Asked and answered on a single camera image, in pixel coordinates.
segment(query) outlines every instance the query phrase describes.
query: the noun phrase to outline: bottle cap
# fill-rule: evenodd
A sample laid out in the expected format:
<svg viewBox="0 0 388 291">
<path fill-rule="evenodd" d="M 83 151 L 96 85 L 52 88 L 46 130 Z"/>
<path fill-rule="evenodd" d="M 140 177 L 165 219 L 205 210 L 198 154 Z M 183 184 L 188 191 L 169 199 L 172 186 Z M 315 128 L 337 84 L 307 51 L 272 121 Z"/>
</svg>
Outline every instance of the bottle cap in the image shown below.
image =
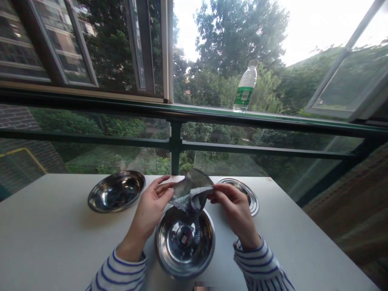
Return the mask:
<svg viewBox="0 0 388 291">
<path fill-rule="evenodd" d="M 257 65 L 259 64 L 259 60 L 255 59 L 255 60 L 250 60 L 249 61 L 249 64 L 248 64 L 248 67 L 257 67 Z"/>
</svg>

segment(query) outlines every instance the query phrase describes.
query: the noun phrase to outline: sky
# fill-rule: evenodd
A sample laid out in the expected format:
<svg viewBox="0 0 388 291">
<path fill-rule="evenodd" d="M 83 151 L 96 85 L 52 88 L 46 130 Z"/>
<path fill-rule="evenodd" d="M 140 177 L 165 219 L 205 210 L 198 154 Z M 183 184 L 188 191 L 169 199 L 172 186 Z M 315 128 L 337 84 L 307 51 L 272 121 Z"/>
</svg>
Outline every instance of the sky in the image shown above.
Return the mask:
<svg viewBox="0 0 388 291">
<path fill-rule="evenodd" d="M 179 20 L 177 46 L 183 48 L 186 58 L 192 61 L 199 57 L 195 46 L 198 31 L 193 14 L 201 3 L 202 0 L 174 0 L 174 13 Z M 282 43 L 286 53 L 281 57 L 289 66 L 316 54 L 312 52 L 316 47 L 326 49 L 332 44 L 345 45 L 373 0 L 278 0 L 278 3 L 290 12 L 287 36 Z M 373 31 L 375 34 L 377 30 L 386 34 L 382 31 L 383 27 L 388 27 L 386 16 L 384 13 L 377 17 L 373 24 L 376 29 L 369 29 L 369 33 Z M 368 43 L 371 38 L 377 42 L 387 36 L 365 35 L 360 42 Z"/>
</svg>

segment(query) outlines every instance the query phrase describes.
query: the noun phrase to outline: brick wall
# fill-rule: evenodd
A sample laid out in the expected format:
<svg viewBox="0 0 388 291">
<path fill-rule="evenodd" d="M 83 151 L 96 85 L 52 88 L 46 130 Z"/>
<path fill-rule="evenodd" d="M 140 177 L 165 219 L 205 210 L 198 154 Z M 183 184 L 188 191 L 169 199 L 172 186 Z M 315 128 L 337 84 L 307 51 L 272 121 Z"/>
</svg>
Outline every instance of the brick wall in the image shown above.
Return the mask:
<svg viewBox="0 0 388 291">
<path fill-rule="evenodd" d="M 0 128 L 38 130 L 41 128 L 27 107 L 0 104 Z M 0 139 L 0 154 L 28 148 L 48 173 L 66 173 L 66 167 L 48 141 Z M 25 152 L 0 158 L 0 184 L 13 194 L 44 175 Z"/>
</svg>

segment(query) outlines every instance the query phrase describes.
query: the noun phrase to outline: stainless steel plate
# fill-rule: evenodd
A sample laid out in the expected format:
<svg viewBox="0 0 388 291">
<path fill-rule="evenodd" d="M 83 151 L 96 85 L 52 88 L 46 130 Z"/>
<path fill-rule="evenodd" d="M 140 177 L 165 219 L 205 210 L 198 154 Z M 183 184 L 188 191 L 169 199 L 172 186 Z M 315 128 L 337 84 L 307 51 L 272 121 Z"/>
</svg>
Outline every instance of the stainless steel plate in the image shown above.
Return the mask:
<svg viewBox="0 0 388 291">
<path fill-rule="evenodd" d="M 137 171 L 123 171 L 100 181 L 90 192 L 89 207 L 98 213 L 118 212 L 130 206 L 143 191 L 146 178 Z"/>
<path fill-rule="evenodd" d="M 236 178 L 222 178 L 217 183 L 228 183 L 232 184 L 234 187 L 239 189 L 242 193 L 244 193 L 248 197 L 249 209 L 251 210 L 251 215 L 255 216 L 259 212 L 260 204 L 257 196 L 253 191 L 242 181 Z"/>
<path fill-rule="evenodd" d="M 155 251 L 163 270 L 175 279 L 192 279 L 200 275 L 213 257 L 214 225 L 206 210 L 199 216 L 200 230 L 175 207 L 163 215 L 155 231 Z M 195 232 L 201 231 L 199 244 Z"/>
</svg>

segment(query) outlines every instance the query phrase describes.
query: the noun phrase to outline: open window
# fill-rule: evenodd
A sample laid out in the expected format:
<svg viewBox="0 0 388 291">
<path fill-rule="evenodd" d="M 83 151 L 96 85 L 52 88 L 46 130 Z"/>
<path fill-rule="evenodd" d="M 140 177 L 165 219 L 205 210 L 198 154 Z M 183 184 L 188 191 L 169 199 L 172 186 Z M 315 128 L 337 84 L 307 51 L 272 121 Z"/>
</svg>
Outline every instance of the open window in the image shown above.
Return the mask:
<svg viewBox="0 0 388 291">
<path fill-rule="evenodd" d="M 374 124 L 386 121 L 387 16 L 388 1 L 375 1 L 315 91 L 306 112 Z"/>
<path fill-rule="evenodd" d="M 164 102 L 161 21 L 160 0 L 1 0 L 2 85 Z"/>
</svg>

